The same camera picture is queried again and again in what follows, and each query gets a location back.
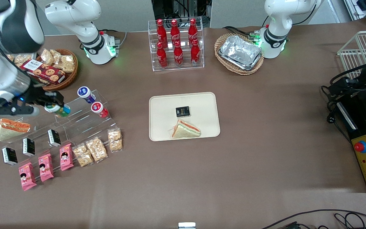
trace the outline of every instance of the black box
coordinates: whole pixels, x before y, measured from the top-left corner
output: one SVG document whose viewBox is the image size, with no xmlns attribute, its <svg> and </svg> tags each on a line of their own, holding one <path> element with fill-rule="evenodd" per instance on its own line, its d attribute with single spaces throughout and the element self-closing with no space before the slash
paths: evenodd
<svg viewBox="0 0 366 229">
<path fill-rule="evenodd" d="M 60 146 L 61 142 L 60 142 L 60 136 L 58 135 L 58 132 L 50 129 L 48 130 L 48 135 L 49 135 L 49 144 L 52 146 Z"/>
<path fill-rule="evenodd" d="M 176 108 L 176 116 L 178 118 L 189 117 L 190 116 L 189 107 L 188 106 L 177 107 Z"/>
<path fill-rule="evenodd" d="M 18 163 L 18 159 L 16 158 L 16 153 L 14 149 L 8 147 L 3 148 L 3 156 L 5 164 L 15 165 Z"/>
<path fill-rule="evenodd" d="M 23 139 L 23 151 L 22 153 L 27 156 L 35 155 L 35 142 L 32 139 Z"/>
</svg>

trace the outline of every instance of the red glass bottle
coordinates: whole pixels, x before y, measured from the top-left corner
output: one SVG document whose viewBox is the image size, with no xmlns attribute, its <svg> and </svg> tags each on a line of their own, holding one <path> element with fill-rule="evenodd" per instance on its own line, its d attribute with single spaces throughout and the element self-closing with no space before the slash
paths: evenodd
<svg viewBox="0 0 366 229">
<path fill-rule="evenodd" d="M 199 48 L 199 40 L 195 39 L 193 40 L 193 46 L 192 46 L 192 65 L 199 66 L 200 64 L 200 48 Z"/>
<path fill-rule="evenodd" d="M 166 52 L 163 49 L 163 46 L 162 46 L 161 42 L 157 43 L 157 47 L 158 47 L 158 50 L 157 50 L 156 54 L 158 56 L 158 61 L 159 61 L 160 68 L 165 69 L 165 68 L 167 68 Z"/>
<path fill-rule="evenodd" d="M 176 19 L 172 19 L 172 29 L 170 30 L 170 36 L 172 37 L 173 47 L 176 47 L 175 45 L 177 43 L 179 43 L 179 47 L 180 47 L 180 31 L 179 31 L 179 28 L 177 28 Z"/>
<path fill-rule="evenodd" d="M 165 30 L 165 28 L 163 26 L 162 19 L 158 19 L 156 21 L 156 24 L 158 26 L 158 28 L 157 28 L 158 40 L 159 40 L 159 42 L 161 42 L 162 48 L 167 48 L 166 30 Z"/>
<path fill-rule="evenodd" d="M 183 66 L 183 50 L 180 48 L 180 40 L 174 43 L 174 64 L 177 68 L 181 68 Z"/>
<path fill-rule="evenodd" d="M 197 27 L 196 27 L 196 19 L 190 19 L 190 27 L 189 27 L 189 47 L 193 45 L 193 41 L 197 40 Z"/>
</svg>

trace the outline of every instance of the pink snack package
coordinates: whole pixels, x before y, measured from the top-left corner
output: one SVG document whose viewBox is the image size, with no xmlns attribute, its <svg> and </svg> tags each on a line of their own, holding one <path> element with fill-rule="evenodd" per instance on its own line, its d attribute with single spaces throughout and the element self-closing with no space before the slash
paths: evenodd
<svg viewBox="0 0 366 229">
<path fill-rule="evenodd" d="M 73 153 L 71 152 L 70 143 L 60 148 L 60 169 L 65 171 L 73 166 Z"/>
<path fill-rule="evenodd" d="M 46 154 L 38 158 L 39 160 L 39 171 L 40 171 L 40 179 L 42 182 L 47 179 L 55 177 L 53 175 L 53 166 L 52 166 L 52 156 L 51 154 Z"/>
<path fill-rule="evenodd" d="M 32 163 L 29 162 L 19 167 L 19 175 L 21 176 L 21 185 L 24 191 L 36 186 Z"/>
</svg>

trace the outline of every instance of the white wire rack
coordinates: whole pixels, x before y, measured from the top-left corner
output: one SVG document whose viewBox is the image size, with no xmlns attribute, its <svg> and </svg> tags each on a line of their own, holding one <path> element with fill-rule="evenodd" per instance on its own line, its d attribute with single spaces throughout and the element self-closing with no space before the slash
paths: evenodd
<svg viewBox="0 0 366 229">
<path fill-rule="evenodd" d="M 366 64 L 366 31 L 357 32 L 338 52 L 344 70 Z M 353 71 L 348 76 L 353 79 L 361 70 Z"/>
</svg>

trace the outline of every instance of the red emergency stop button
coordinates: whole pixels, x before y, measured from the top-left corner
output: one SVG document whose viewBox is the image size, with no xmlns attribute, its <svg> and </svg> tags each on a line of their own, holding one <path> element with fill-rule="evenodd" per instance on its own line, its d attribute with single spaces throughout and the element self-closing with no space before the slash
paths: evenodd
<svg viewBox="0 0 366 229">
<path fill-rule="evenodd" d="M 359 141 L 354 144 L 354 149 L 358 152 L 366 153 L 366 142 Z"/>
</svg>

